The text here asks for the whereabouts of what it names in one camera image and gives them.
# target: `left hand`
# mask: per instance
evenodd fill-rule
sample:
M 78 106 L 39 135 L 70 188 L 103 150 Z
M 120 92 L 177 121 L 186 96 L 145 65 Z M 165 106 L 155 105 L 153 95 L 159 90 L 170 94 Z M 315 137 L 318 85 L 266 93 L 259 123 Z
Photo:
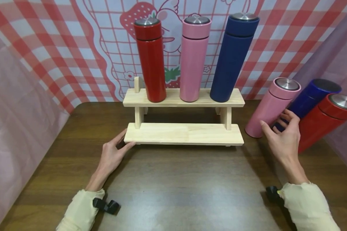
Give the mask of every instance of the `left hand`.
M 130 142 L 123 148 L 117 149 L 116 146 L 123 141 L 126 131 L 127 129 L 123 130 L 114 139 L 103 144 L 102 156 L 98 165 L 98 170 L 101 172 L 110 175 L 121 163 L 127 151 L 135 146 L 135 142 Z
M 123 141 L 127 129 L 123 130 L 114 139 L 103 144 L 102 156 L 97 170 L 91 176 L 86 191 L 97 192 L 102 189 L 109 175 L 118 167 L 123 157 L 134 145 L 135 142 L 126 144 L 123 148 L 117 149 L 117 145 Z

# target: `wooden table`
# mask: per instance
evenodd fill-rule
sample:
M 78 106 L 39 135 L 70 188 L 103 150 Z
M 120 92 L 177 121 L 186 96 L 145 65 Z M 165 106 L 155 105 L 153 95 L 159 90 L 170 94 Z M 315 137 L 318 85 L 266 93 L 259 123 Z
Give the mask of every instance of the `wooden table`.
M 122 208 L 116 217 L 99 213 L 93 230 L 289 230 L 264 195 L 266 186 L 279 186 L 267 142 L 244 132 L 257 104 L 232 111 L 244 146 L 134 147 L 105 185 L 108 200 Z M 134 109 L 122 103 L 77 107 L 0 230 L 54 230 L 98 165 L 103 143 L 133 121 Z M 211 108 L 150 108 L 145 121 L 219 123 L 219 117 Z M 347 230 L 347 167 L 324 141 L 300 159 Z

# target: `wooden shelf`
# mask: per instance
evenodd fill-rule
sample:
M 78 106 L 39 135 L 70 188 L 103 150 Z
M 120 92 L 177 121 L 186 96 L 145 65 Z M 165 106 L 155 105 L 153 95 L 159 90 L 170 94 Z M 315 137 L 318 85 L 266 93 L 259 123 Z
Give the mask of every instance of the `wooden shelf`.
M 244 100 L 237 88 L 230 100 L 219 103 L 209 96 L 210 89 L 201 89 L 197 101 L 188 103 L 180 99 L 180 89 L 166 89 L 167 97 L 159 103 L 147 99 L 147 92 L 142 78 L 135 77 L 134 89 L 127 90 L 123 105 L 135 108 L 135 122 L 130 123 L 124 141 L 135 141 L 137 144 L 186 144 L 186 145 L 220 145 L 240 146 L 244 144 L 237 124 L 231 124 L 232 107 L 243 107 Z M 176 123 L 145 123 L 144 115 L 148 107 L 214 107 L 220 116 L 220 124 L 176 124 Z
M 123 100 L 125 107 L 243 107 L 244 99 L 239 89 L 234 88 L 229 101 L 219 103 L 212 100 L 209 96 L 209 88 L 201 88 L 199 99 L 195 102 L 185 102 L 180 99 L 180 88 L 167 88 L 167 97 L 159 103 L 152 103 L 147 98 L 145 88 L 141 88 L 139 93 L 134 89 L 128 89 Z
M 127 127 L 125 142 L 137 144 L 186 144 L 241 146 L 244 144 L 237 124 L 226 130 L 223 124 L 134 123 Z

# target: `cream sleeve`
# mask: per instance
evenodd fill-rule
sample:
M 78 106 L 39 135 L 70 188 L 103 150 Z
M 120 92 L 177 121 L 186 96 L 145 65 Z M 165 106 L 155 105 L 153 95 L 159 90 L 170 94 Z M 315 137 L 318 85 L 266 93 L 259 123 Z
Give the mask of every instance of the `cream sleeve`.
M 90 231 L 98 209 L 93 207 L 93 199 L 103 199 L 105 191 L 88 192 L 80 190 L 69 204 L 66 214 L 57 226 L 57 231 Z
M 279 191 L 298 231 L 341 230 L 332 218 L 328 203 L 319 187 L 312 183 L 286 183 Z

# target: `hand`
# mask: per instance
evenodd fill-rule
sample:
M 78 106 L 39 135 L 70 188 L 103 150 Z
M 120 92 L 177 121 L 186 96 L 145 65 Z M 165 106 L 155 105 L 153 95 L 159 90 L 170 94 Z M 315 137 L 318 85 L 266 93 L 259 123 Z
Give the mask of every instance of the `hand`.
M 275 158 L 281 163 L 287 173 L 289 182 L 291 184 L 308 183 L 309 180 L 298 160 L 298 144 L 301 137 L 298 126 L 299 118 L 287 109 L 284 110 L 280 117 L 289 122 L 287 124 L 281 119 L 277 120 L 285 128 L 283 132 L 279 131 L 275 126 L 271 130 L 266 122 L 260 121 L 262 131 L 269 141 L 270 149 Z
M 123 141 L 126 131 L 127 129 L 123 130 L 114 139 L 103 144 L 102 156 L 100 158 L 98 168 L 86 186 L 86 191 L 97 192 L 101 190 L 105 181 L 121 163 L 127 151 L 136 144 L 135 142 L 130 142 L 123 148 L 117 149 L 117 145 Z
M 260 122 L 262 131 L 269 141 L 271 151 L 279 162 L 285 163 L 298 160 L 298 144 L 301 137 L 298 127 L 299 118 L 287 109 L 284 110 L 280 117 L 289 122 L 289 124 L 286 124 L 281 119 L 276 121 L 285 128 L 283 132 L 280 132 L 275 126 L 272 128 L 272 131 L 264 121 Z
M 100 158 L 98 170 L 110 175 L 121 163 L 123 157 L 134 145 L 135 142 L 126 144 L 123 148 L 117 149 L 117 145 L 125 138 L 127 129 L 123 130 L 114 139 L 103 144 L 102 156 Z

